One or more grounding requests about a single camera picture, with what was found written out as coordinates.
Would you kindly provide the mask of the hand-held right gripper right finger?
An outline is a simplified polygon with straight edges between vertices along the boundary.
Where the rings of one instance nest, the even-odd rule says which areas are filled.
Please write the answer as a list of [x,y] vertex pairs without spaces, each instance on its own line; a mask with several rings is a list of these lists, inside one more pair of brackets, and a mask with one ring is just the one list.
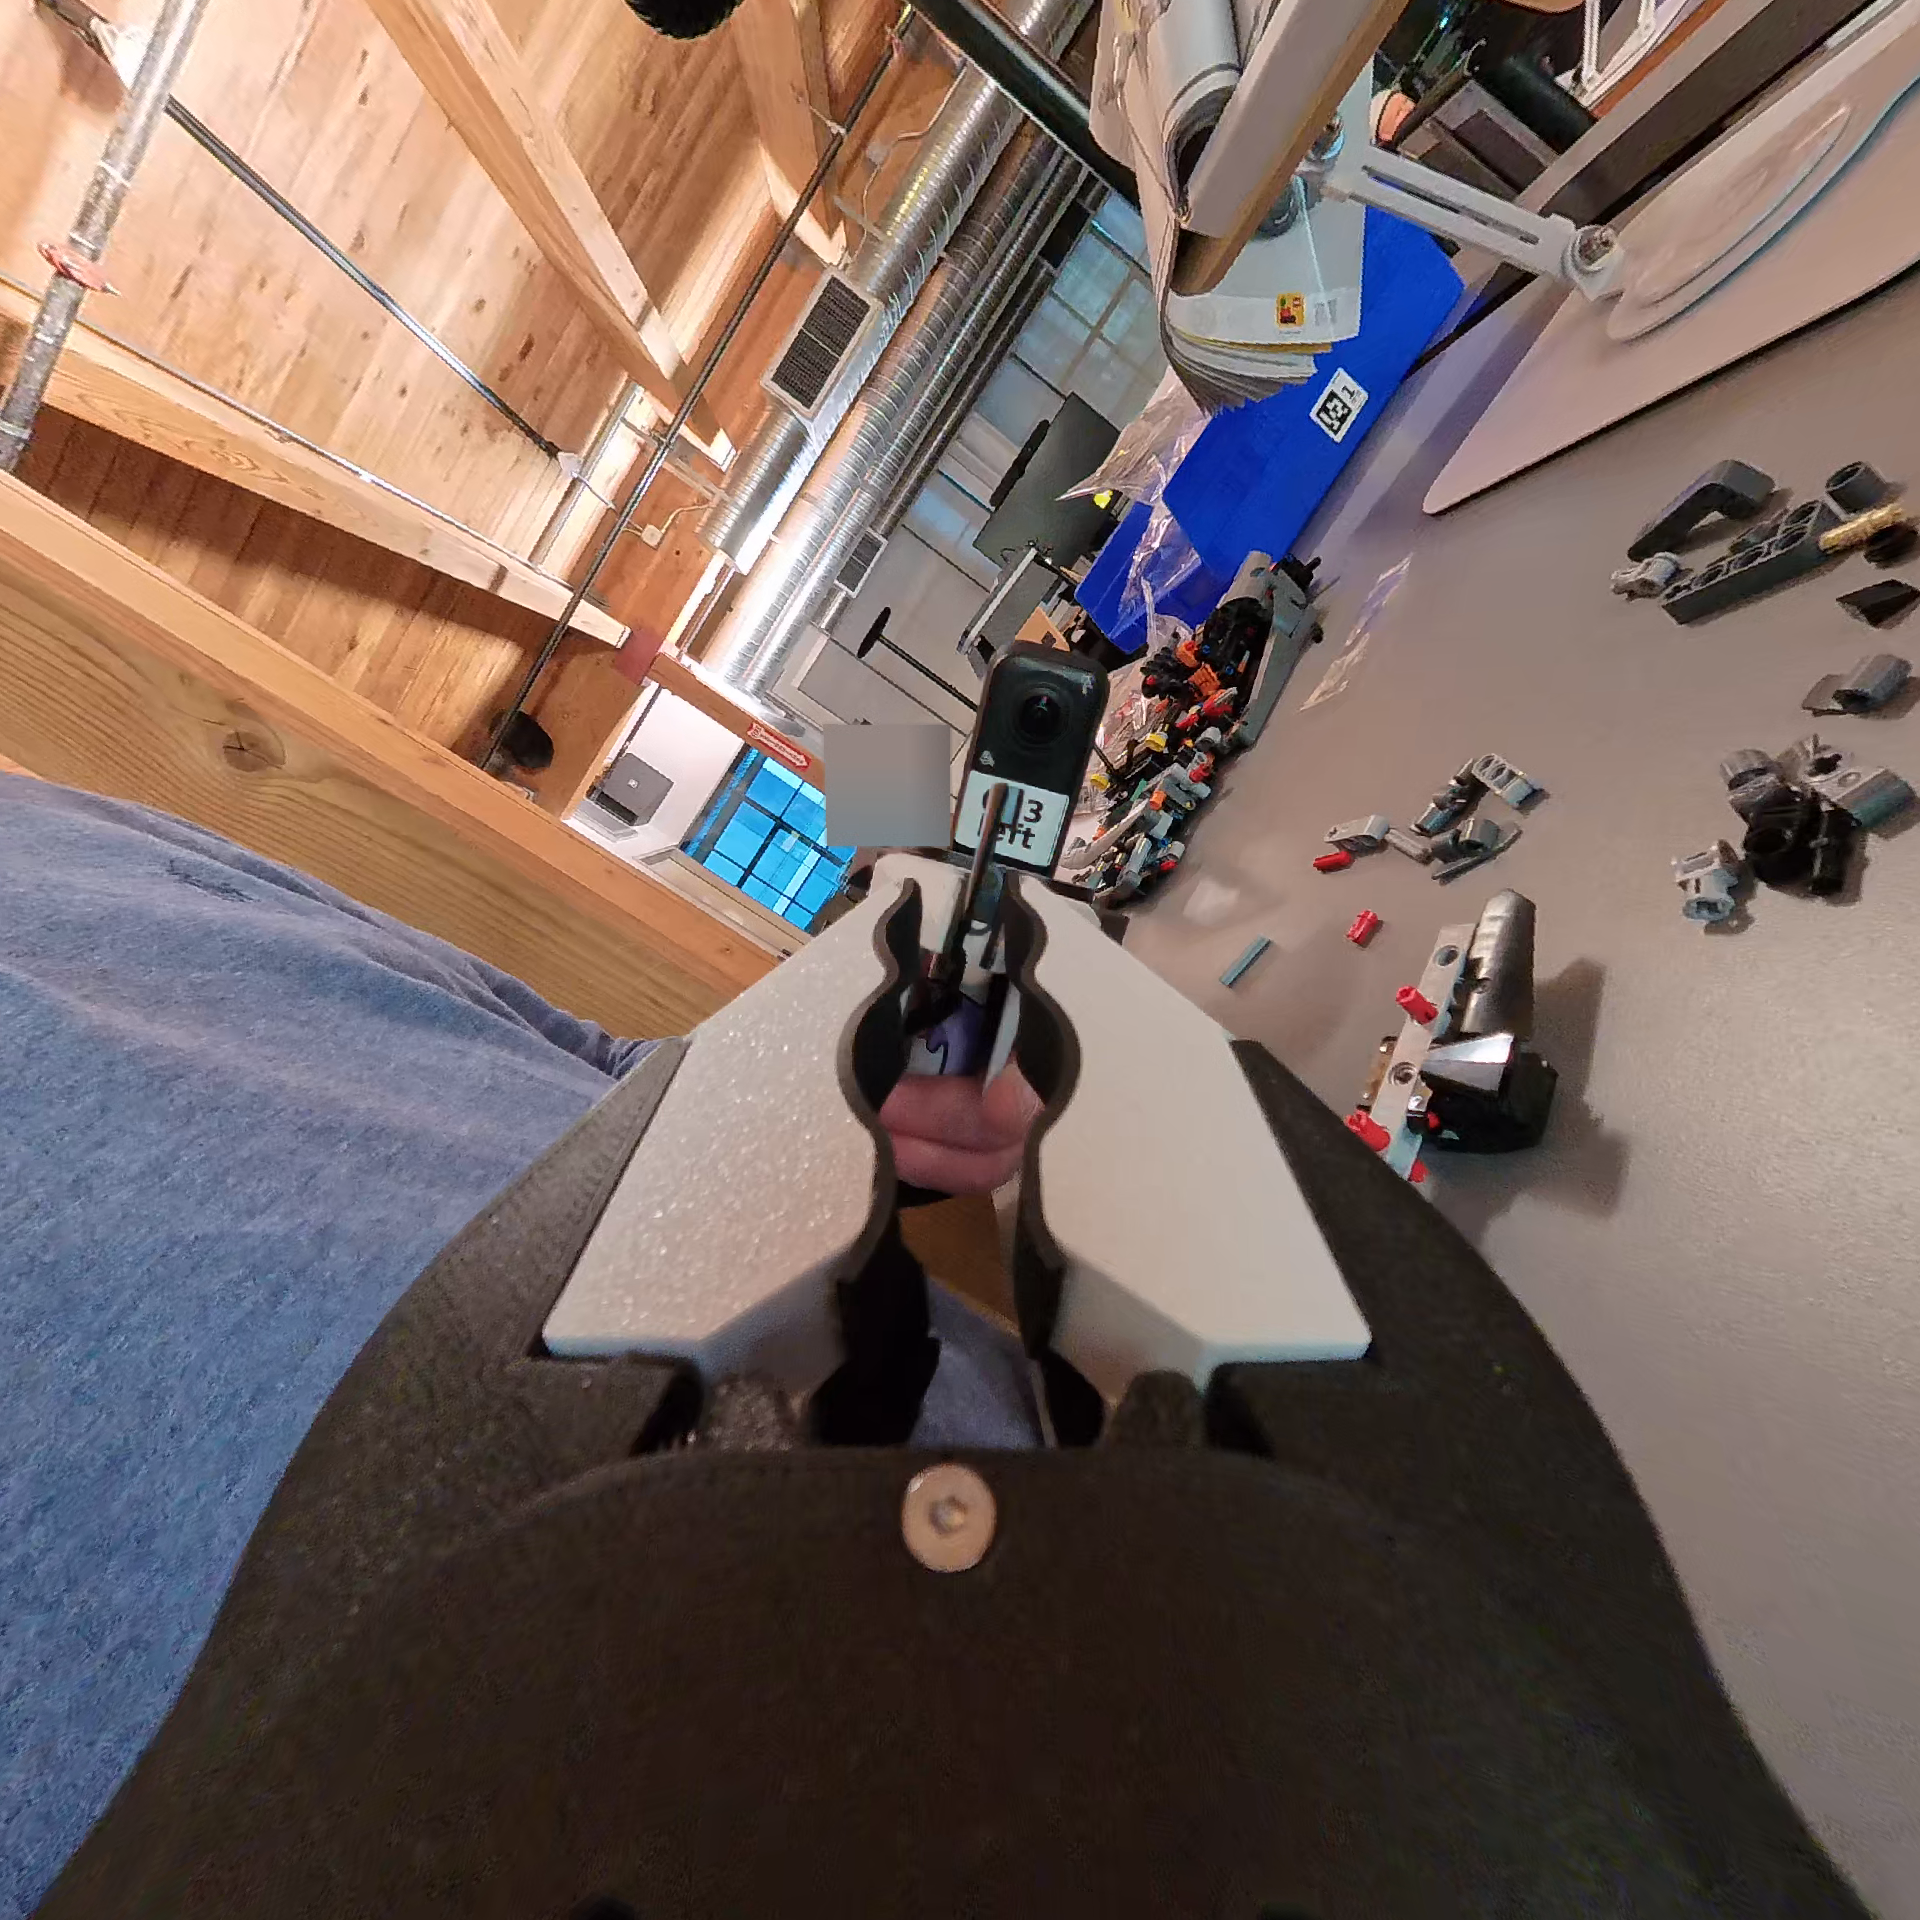
[[1241,1047],[1034,878],[1005,888],[1013,1065],[1041,1099],[1018,1171],[1016,1322],[1050,1443],[1147,1373],[1354,1360],[1371,1332]]

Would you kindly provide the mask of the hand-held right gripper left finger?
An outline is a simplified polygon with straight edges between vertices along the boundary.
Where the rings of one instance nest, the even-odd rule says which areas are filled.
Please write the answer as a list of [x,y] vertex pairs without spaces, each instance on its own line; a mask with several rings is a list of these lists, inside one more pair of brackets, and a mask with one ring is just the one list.
[[832,1443],[909,1438],[909,870],[706,1020],[543,1327],[558,1357],[774,1378]]

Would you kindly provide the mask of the long black lego axle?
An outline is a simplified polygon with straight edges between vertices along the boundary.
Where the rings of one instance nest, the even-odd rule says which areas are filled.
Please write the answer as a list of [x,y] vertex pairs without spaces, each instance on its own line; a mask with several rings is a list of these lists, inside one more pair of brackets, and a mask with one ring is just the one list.
[[918,1033],[940,1024],[957,1010],[957,1003],[964,996],[967,933],[972,926],[972,909],[981,902],[989,863],[996,859],[1001,819],[1003,819],[1005,800],[1009,800],[1009,784],[1005,781],[989,784],[989,789],[984,798],[981,840],[972,850],[972,863],[967,867],[967,882],[957,892],[957,904],[955,904],[955,913],[947,923],[943,946],[940,946],[937,960],[932,960],[932,970],[923,976]]

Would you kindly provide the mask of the long light grey lego beam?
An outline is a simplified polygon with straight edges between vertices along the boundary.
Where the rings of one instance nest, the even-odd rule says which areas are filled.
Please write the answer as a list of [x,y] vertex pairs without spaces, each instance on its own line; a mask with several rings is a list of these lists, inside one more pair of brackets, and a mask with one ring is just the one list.
[[1451,1041],[1448,1033],[1454,1024],[1458,984],[1467,965],[1467,946],[1470,946],[1473,926],[1477,923],[1440,926],[1418,990],[1425,990],[1429,998],[1437,998],[1444,1007],[1444,1016],[1429,1028],[1425,1028],[1410,1020],[1402,1023],[1398,1034],[1390,1034],[1385,1050],[1379,1053],[1379,1073],[1371,1079],[1371,1090],[1354,1108],[1388,1127],[1388,1134],[1393,1135],[1390,1145],[1385,1151],[1371,1151],[1371,1155],[1383,1164],[1388,1164],[1398,1180],[1405,1180],[1408,1185],[1427,1182],[1425,1148],[1427,1148],[1429,1130],[1427,1130],[1425,1065],[1427,1065],[1427,1053],[1433,1050],[1433,1045]]

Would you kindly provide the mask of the black angled lego piece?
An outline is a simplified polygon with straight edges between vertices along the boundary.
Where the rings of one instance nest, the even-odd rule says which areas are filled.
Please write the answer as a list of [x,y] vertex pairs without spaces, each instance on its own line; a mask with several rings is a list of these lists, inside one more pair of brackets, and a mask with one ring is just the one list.
[[1513,1033],[1433,1045],[1418,1079],[1413,1134],[1433,1148],[1483,1155],[1539,1145],[1558,1093],[1558,1069]]

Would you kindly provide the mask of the dark curved lego panel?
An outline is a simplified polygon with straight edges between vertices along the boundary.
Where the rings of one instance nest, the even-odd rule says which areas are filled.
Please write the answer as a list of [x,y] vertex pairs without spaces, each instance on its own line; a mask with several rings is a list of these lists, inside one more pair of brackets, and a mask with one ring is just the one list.
[[1531,1037],[1535,1024],[1535,930],[1531,899],[1502,888],[1483,909],[1454,1003],[1454,1041]]

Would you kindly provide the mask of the partly built lego model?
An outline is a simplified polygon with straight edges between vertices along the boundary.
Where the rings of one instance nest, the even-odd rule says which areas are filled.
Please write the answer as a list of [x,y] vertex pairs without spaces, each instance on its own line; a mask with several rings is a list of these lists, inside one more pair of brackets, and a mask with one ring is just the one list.
[[1294,668],[1323,636],[1318,559],[1250,553],[1200,626],[1167,636],[1120,675],[1067,823],[1055,882],[1120,909],[1167,886],[1250,750]]

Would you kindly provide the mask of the lego instruction booklet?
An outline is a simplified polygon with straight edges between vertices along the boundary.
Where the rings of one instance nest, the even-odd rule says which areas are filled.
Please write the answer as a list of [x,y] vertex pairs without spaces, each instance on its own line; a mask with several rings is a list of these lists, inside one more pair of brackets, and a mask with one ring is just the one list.
[[1101,3],[1090,134],[1137,178],[1170,377],[1207,418],[1359,333],[1361,205],[1440,229],[1433,165],[1379,144],[1405,3]]

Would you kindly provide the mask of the cluster of dark lego connectors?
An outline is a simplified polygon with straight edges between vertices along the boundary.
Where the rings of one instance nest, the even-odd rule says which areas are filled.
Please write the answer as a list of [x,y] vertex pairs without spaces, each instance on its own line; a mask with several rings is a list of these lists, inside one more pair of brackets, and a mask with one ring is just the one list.
[[1780,754],[1742,749],[1717,765],[1745,823],[1742,859],[1762,888],[1835,899],[1861,833],[1906,817],[1916,789],[1895,771],[1810,731]]

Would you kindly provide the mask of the person's left hand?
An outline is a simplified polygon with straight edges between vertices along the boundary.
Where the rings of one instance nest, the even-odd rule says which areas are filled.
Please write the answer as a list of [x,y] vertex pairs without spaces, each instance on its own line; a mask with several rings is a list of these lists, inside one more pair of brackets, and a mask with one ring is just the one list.
[[1016,1065],[981,1073],[909,1073],[879,1108],[897,1182],[937,1195],[989,1195],[1022,1164],[1041,1097]]

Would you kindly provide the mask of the black monitor screen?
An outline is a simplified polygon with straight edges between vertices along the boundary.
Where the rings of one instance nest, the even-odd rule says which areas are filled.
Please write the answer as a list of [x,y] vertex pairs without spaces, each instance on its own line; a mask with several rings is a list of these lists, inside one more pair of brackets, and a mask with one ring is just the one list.
[[1032,549],[1059,571],[1094,559],[1118,516],[1110,494],[1101,487],[1088,494],[1088,487],[1118,438],[1120,426],[1110,418],[1067,396],[1060,410],[1030,434],[1001,480],[972,549],[992,566],[1016,562]]

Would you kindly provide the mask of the window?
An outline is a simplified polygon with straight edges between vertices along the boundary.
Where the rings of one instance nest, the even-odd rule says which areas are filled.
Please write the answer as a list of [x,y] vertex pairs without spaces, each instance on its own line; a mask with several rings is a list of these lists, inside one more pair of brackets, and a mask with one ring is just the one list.
[[820,926],[855,859],[829,841],[824,789],[758,749],[734,754],[682,851],[802,933]]

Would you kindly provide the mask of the small clear plastic bag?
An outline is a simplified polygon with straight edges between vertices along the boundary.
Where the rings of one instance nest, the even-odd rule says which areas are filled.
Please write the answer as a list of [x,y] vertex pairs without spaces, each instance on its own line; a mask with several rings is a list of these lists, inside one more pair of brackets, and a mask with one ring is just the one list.
[[1323,707],[1331,697],[1344,694],[1370,659],[1371,639],[1383,626],[1383,617],[1402,598],[1413,569],[1413,554],[1408,553],[1402,562],[1388,566],[1375,584],[1366,592],[1361,603],[1354,607],[1353,623],[1341,631],[1331,657],[1326,659],[1326,673],[1317,679],[1309,694],[1302,697],[1299,710]]

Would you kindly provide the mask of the person's blue clothing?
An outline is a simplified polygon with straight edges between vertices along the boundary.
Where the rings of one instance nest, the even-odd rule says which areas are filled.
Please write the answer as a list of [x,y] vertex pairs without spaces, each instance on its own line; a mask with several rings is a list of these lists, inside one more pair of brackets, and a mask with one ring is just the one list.
[[380,1322],[647,1050],[213,830],[4,777],[4,1916]]

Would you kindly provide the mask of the wooden ceiling beams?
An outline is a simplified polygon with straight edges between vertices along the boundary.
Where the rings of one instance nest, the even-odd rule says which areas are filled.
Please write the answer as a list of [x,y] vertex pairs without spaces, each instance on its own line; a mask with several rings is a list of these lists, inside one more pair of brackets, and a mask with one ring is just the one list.
[[695,516],[940,89],[900,3],[207,3],[4,476],[4,771],[679,1033],[772,960],[567,817],[727,566]]

